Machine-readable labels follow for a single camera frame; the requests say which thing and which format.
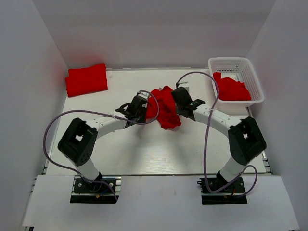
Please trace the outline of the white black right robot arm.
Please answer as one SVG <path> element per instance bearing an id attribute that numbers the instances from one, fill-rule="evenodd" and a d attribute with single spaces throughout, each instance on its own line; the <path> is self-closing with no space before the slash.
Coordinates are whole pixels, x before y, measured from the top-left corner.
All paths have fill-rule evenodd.
<path id="1" fill-rule="evenodd" d="M 178 114 L 206 124 L 228 138 L 231 157 L 216 177 L 218 188 L 223 192 L 230 191 L 235 186 L 234 178 L 267 147 L 257 122 L 250 116 L 239 119 L 228 115 L 200 99 L 192 100 L 184 87 L 176 88 L 171 95 Z"/>

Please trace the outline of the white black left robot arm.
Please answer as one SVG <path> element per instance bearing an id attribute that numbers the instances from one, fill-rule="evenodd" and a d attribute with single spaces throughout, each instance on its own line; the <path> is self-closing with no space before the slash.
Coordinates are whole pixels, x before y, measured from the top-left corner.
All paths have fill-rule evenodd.
<path id="1" fill-rule="evenodd" d="M 86 178 L 85 186 L 97 192 L 102 186 L 102 175 L 91 160 L 96 140 L 117 130 L 126 129 L 134 122 L 144 123 L 150 94 L 137 93 L 130 103 L 120 106 L 108 116 L 84 121 L 75 118 L 58 143 L 58 150 L 68 158 Z"/>

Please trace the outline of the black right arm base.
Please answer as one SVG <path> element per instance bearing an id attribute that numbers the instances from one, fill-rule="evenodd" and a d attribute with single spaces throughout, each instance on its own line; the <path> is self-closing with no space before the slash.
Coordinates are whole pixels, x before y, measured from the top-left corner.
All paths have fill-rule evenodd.
<path id="1" fill-rule="evenodd" d="M 205 185 L 205 178 L 197 181 L 201 189 L 201 199 L 203 205 L 240 205 L 247 204 L 245 185 L 242 177 L 239 177 L 233 184 L 217 193 L 210 193 Z"/>

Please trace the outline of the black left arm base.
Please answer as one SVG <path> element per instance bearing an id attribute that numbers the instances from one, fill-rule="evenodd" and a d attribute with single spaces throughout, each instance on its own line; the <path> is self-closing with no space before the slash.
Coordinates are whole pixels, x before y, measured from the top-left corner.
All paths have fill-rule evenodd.
<path id="1" fill-rule="evenodd" d="M 103 183 L 86 182 L 81 177 L 73 181 L 71 204 L 115 204 L 120 195 L 121 178 L 103 177 Z"/>

